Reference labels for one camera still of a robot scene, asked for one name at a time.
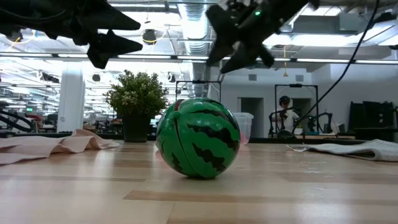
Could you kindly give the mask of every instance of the white column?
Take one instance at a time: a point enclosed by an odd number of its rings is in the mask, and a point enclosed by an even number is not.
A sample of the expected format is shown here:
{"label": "white column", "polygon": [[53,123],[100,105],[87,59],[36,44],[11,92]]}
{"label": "white column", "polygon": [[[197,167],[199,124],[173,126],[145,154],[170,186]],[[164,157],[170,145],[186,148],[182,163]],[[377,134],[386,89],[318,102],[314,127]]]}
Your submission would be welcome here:
{"label": "white column", "polygon": [[57,132],[83,128],[85,80],[82,63],[66,62],[62,72]]}

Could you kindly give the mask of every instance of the beige fabric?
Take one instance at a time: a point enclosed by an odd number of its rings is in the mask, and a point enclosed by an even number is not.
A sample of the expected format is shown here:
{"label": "beige fabric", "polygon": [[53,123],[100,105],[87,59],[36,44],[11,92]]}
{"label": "beige fabric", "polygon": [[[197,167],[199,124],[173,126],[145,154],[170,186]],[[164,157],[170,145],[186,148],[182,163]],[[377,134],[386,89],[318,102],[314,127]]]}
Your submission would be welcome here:
{"label": "beige fabric", "polygon": [[96,134],[77,129],[71,136],[46,138],[24,136],[0,139],[0,165],[12,164],[22,160],[48,158],[51,153],[79,153],[85,149],[108,149],[118,147],[112,140],[105,140]]}

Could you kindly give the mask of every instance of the green ball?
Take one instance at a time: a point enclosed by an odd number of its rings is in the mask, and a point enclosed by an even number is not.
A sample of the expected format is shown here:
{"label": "green ball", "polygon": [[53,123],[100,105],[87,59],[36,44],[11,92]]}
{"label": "green ball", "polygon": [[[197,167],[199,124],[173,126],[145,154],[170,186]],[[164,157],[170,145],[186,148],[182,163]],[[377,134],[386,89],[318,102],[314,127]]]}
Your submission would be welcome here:
{"label": "green ball", "polygon": [[238,122],[208,98],[178,100],[159,121],[156,146],[164,161],[189,177],[214,178],[235,160],[241,142]]}

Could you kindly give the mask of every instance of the wall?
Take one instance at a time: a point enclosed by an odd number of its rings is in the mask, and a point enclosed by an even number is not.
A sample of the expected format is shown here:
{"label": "wall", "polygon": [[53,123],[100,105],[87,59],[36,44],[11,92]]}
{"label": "wall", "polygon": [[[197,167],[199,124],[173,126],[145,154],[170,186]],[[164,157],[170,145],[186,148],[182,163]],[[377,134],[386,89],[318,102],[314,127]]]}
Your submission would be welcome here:
{"label": "wall", "polygon": [[[397,60],[396,52],[386,60]],[[319,86],[319,94],[332,86],[345,69],[345,64],[325,65],[312,73],[312,82]],[[398,67],[395,65],[351,65],[342,81],[320,103],[321,112],[333,113],[336,123],[348,128],[351,102],[391,101],[398,106]]]}
{"label": "wall", "polygon": [[[284,69],[278,71],[272,69],[241,69],[225,75],[221,88],[221,102],[232,112],[240,112],[238,108],[238,98],[263,98],[264,99],[264,137],[268,136],[269,119],[268,116],[275,110],[274,85],[275,84],[292,84],[295,82],[295,75],[304,75],[304,83],[311,84],[311,73],[307,73],[304,68],[288,68],[288,77],[284,77]],[[248,74],[257,74],[257,81],[248,81]],[[313,98],[314,90],[308,91],[306,88],[289,88],[279,87],[278,97],[287,95],[294,98]],[[214,100],[218,100],[218,96],[214,89],[210,90],[208,95]]]}

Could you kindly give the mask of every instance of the doorway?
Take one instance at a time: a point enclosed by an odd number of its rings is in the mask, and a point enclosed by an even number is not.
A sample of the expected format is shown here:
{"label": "doorway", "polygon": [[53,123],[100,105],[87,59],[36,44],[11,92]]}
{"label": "doorway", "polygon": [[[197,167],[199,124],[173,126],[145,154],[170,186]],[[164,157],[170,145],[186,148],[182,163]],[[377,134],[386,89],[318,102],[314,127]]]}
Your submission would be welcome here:
{"label": "doorway", "polygon": [[264,99],[263,98],[238,98],[242,113],[254,116],[251,123],[251,138],[264,137]]}
{"label": "doorway", "polygon": [[[311,99],[310,98],[292,98],[292,106],[297,111],[297,114],[301,117],[307,111],[311,109]],[[306,133],[309,132],[308,126],[308,118],[302,120],[300,122],[300,126]]]}

